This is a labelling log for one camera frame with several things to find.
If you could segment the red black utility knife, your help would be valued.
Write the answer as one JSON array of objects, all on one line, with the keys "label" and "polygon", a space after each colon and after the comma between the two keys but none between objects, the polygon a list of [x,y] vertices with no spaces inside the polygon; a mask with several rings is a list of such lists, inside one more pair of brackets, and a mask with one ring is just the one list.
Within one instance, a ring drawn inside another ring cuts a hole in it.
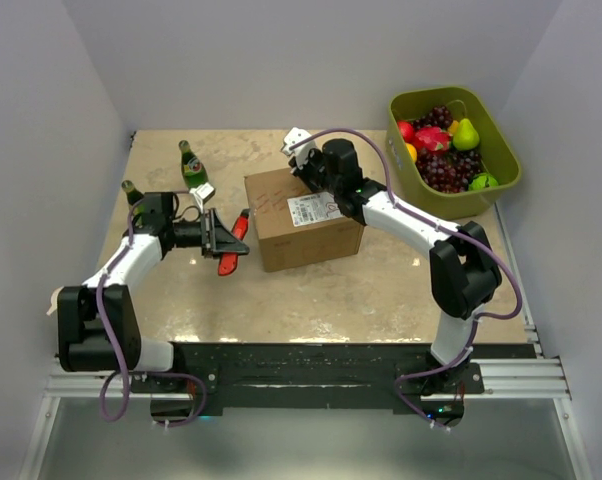
[{"label": "red black utility knife", "polygon": [[250,209],[241,211],[232,227],[231,234],[233,240],[229,247],[225,247],[218,263],[217,274],[219,276],[229,276],[235,272],[238,267],[238,260],[241,253],[239,244],[244,240],[249,230]]}]

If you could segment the brown cardboard express box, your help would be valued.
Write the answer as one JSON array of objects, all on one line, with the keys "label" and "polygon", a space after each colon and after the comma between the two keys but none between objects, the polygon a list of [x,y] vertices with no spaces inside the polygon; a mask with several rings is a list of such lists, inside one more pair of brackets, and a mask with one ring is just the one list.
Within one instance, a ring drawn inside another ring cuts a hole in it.
[{"label": "brown cardboard express box", "polygon": [[269,273],[353,256],[363,226],[333,196],[312,193],[286,168],[244,179],[263,269]]}]

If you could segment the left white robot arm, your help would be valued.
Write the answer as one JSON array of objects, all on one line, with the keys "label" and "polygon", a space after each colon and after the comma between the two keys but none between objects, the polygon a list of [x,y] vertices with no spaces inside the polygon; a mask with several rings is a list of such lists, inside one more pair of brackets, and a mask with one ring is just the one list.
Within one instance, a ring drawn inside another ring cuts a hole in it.
[{"label": "left white robot arm", "polygon": [[67,372],[153,372],[158,386],[177,392],[187,383],[188,368],[175,359],[172,343],[141,335],[132,291],[175,248],[199,248],[212,259],[250,249],[214,208],[196,220],[179,219],[173,192],[149,192],[138,208],[110,260],[81,285],[58,293],[58,358]]}]

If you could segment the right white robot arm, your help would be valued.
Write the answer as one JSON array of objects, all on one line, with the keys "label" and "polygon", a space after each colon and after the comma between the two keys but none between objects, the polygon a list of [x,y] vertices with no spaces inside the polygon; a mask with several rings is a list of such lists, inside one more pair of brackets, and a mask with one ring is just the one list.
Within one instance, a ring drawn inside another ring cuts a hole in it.
[{"label": "right white robot arm", "polygon": [[444,221],[390,195],[388,187],[363,175],[353,143],[337,138],[316,146],[305,130],[290,132],[282,152],[292,174],[316,193],[332,195],[342,215],[386,232],[428,258],[432,296],[441,310],[426,369],[429,386],[450,392],[462,380],[460,363],[470,355],[474,319],[502,282],[487,250],[483,228]]}]

